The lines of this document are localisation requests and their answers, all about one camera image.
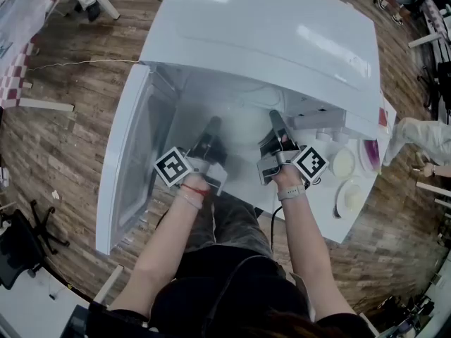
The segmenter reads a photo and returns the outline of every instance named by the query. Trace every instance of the white container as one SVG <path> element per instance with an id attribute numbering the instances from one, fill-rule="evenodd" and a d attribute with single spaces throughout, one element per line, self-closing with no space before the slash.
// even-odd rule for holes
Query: white container
<path id="1" fill-rule="evenodd" d="M 330 171 L 340 180 L 348 180 L 354 174 L 355 156 L 348 148 L 342 148 L 330 159 Z"/>
<path id="2" fill-rule="evenodd" d="M 213 114 L 233 135 L 222 137 L 230 154 L 224 191 L 253 206 L 276 196 L 256 167 L 270 120 L 233 114 L 237 108 L 276 109 L 299 129 L 377 135 L 374 24 L 339 0 L 163 0 L 140 62 L 124 86 L 101 174 L 96 249 L 105 254 L 144 214 L 154 161 L 173 146 L 190 148 Z"/>

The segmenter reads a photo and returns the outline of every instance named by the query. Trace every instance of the white bowl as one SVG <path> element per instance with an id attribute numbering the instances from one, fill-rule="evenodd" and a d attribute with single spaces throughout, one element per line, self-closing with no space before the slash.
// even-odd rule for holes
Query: white bowl
<path id="1" fill-rule="evenodd" d="M 341 148 L 330 160 L 329 168 L 338 179 L 349 179 L 355 170 L 354 154 L 348 148 Z"/>

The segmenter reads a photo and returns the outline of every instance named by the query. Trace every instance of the dark hair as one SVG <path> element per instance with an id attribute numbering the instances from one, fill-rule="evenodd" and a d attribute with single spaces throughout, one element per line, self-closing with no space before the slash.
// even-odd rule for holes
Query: dark hair
<path id="1" fill-rule="evenodd" d="M 242 327 L 239 337 L 258 338 L 346 338 L 338 329 L 320 327 L 294 313 L 272 311 L 258 327 Z"/>

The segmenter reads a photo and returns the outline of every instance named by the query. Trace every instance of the person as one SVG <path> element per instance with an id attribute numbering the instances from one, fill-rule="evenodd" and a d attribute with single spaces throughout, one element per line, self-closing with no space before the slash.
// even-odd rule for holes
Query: person
<path id="1" fill-rule="evenodd" d="M 100 15 L 100 6 L 97 0 L 77 0 L 78 3 L 75 6 L 75 11 L 81 13 L 82 11 L 87 12 L 87 19 L 90 22 L 96 20 Z"/>
<path id="2" fill-rule="evenodd" d="M 393 127 L 383 165 L 389 166 L 405 144 L 415 144 L 422 149 L 416 155 L 416 161 L 422 165 L 426 177 L 441 175 L 451 177 L 451 127 L 440 121 L 421 121 L 403 118 Z M 424 157 L 432 162 L 423 163 Z"/>
<path id="3" fill-rule="evenodd" d="M 373 337 L 337 288 L 298 170 L 284 165 L 273 180 L 298 192 L 282 200 L 296 285 L 252 207 L 211 198 L 190 174 L 109 309 L 175 337 Z"/>

